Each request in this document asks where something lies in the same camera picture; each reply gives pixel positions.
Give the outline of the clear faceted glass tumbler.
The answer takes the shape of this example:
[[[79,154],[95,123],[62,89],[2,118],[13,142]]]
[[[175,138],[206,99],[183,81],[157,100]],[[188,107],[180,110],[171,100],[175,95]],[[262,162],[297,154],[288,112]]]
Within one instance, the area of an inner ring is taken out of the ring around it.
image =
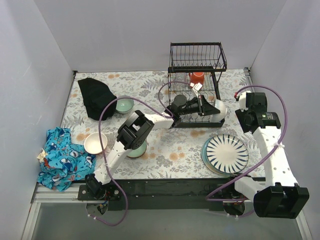
[[[177,72],[174,74],[174,81],[175,82],[187,82],[187,73],[186,72]]]

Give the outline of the orange ceramic mug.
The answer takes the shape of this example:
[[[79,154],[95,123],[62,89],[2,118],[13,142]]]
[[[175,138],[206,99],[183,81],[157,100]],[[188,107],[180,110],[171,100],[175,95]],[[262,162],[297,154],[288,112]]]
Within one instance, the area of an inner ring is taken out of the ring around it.
[[[204,85],[204,81],[205,81],[205,73],[204,72],[189,72],[189,86],[190,83],[201,83],[202,85]]]

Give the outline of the black wire dish rack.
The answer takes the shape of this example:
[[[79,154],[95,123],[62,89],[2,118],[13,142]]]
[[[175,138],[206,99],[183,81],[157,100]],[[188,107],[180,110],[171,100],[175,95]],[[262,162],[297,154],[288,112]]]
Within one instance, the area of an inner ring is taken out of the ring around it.
[[[174,111],[176,128],[221,128],[226,110],[219,103],[219,81],[227,70],[221,42],[172,42],[169,50],[168,99],[172,105],[185,99]]]

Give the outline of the green celadon bowl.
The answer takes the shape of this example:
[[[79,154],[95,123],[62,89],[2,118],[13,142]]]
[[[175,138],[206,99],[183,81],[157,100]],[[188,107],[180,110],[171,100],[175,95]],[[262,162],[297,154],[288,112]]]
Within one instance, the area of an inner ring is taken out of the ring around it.
[[[127,155],[127,157],[128,157],[128,158],[131,158],[131,159],[137,159],[137,158],[143,156],[143,155],[145,154],[146,150],[147,150],[147,142],[144,141],[139,148],[137,148],[137,149],[135,149],[135,150],[132,150],[132,151]]]

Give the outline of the cream pink bowl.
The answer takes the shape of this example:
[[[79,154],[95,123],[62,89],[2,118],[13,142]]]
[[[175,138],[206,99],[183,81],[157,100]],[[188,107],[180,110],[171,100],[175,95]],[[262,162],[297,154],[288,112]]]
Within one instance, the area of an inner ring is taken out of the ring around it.
[[[102,146],[100,142],[100,135],[98,132],[92,133],[84,140],[84,149],[87,153],[97,155],[106,149],[108,144],[108,138],[102,133]]]

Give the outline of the white bowl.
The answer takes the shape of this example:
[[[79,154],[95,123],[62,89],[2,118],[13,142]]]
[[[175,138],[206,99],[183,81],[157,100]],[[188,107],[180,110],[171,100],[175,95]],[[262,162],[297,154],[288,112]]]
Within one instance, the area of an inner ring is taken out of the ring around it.
[[[215,100],[214,107],[218,109],[220,112],[211,115],[210,122],[211,123],[221,122],[227,115],[227,107],[225,106],[224,102],[219,99]]]

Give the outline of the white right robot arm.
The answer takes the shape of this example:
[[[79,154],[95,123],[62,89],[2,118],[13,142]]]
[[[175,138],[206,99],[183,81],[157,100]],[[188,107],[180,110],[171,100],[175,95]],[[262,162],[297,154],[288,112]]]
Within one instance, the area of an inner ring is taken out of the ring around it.
[[[279,116],[267,110],[265,93],[246,91],[235,96],[239,103],[236,116],[243,132],[252,133],[258,144],[263,162],[265,185],[245,175],[226,186],[227,195],[237,199],[241,195],[253,202],[260,218],[295,219],[310,194],[300,187],[291,172],[284,146],[278,141],[284,131]]]

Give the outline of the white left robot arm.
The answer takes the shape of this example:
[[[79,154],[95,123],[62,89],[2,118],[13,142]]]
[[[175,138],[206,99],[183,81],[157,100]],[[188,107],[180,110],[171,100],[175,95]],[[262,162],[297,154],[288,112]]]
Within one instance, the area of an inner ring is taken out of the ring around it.
[[[138,149],[152,130],[171,129],[181,122],[181,116],[197,113],[200,116],[218,115],[221,110],[210,104],[203,95],[191,100],[179,94],[163,113],[144,114],[136,110],[120,126],[117,138],[108,155],[103,153],[102,163],[92,174],[85,176],[86,188],[95,200],[106,196],[105,185],[113,182],[113,174],[125,157]]]

